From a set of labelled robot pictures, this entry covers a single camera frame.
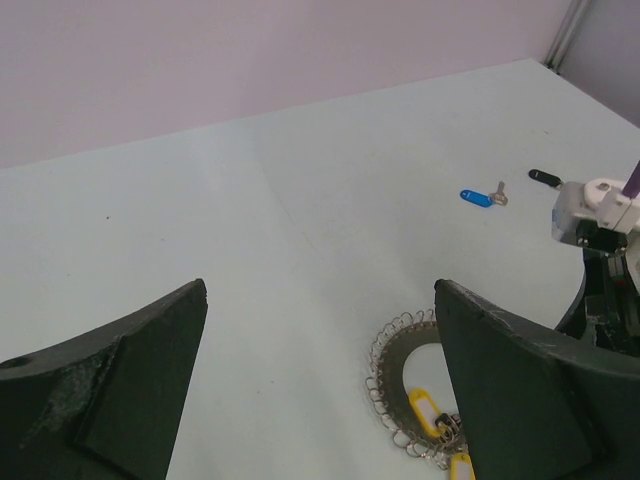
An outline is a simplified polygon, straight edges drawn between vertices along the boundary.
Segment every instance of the metal key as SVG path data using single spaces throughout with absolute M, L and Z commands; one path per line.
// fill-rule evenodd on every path
M 496 193 L 490 193 L 489 198 L 496 205 L 502 205 L 503 207 L 509 202 L 509 199 L 504 194 L 504 182 L 498 184 L 498 191 Z

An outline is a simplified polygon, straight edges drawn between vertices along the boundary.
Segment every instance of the wall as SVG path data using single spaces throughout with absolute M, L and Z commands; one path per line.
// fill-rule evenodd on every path
M 570 0 L 4 0 L 0 167 L 525 57 Z
M 640 126 L 640 2 L 593 2 L 560 72 Z

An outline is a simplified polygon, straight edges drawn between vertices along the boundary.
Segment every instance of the chain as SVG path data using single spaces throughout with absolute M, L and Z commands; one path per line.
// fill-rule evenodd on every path
M 389 353 L 388 347 L 405 335 L 415 332 L 429 333 L 426 332 L 427 329 L 439 339 L 433 310 L 427 310 L 426 313 L 421 310 L 415 315 L 405 312 L 387 323 L 371 345 L 369 354 L 371 376 L 366 379 L 365 386 L 380 422 L 391 432 L 393 444 L 405 450 L 410 457 L 425 459 L 441 470 L 448 470 L 454 454 L 468 451 L 460 416 L 446 413 L 440 415 L 435 423 L 442 434 L 438 438 L 429 437 L 415 425 L 416 422 L 405 422 L 413 423 L 412 426 L 403 425 L 400 417 L 407 414 L 413 416 L 413 412 L 403 412 L 403 415 L 400 415 L 398 408 L 405 408 L 406 405 L 391 405 L 388 391 L 385 395 L 385 389 L 389 387 L 385 382 L 387 374 L 384 371 L 384 365 L 389 362 L 385 358 Z

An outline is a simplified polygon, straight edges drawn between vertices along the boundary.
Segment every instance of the blue tag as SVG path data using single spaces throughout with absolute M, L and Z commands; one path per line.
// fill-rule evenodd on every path
M 493 205 L 493 201 L 489 198 L 488 195 L 474 192 L 473 190 L 461 191 L 460 198 L 483 208 L 489 208 L 491 205 Z

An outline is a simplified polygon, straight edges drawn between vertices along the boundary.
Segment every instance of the table surface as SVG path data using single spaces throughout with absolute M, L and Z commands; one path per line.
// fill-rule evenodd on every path
M 443 479 L 371 412 L 376 332 L 439 278 L 554 326 L 580 253 L 527 171 L 624 179 L 639 152 L 638 129 L 528 60 L 2 170 L 0 360 L 202 277 L 170 479 Z M 507 207 L 459 198 L 500 180 Z M 441 352 L 420 355 L 411 382 L 450 406 Z

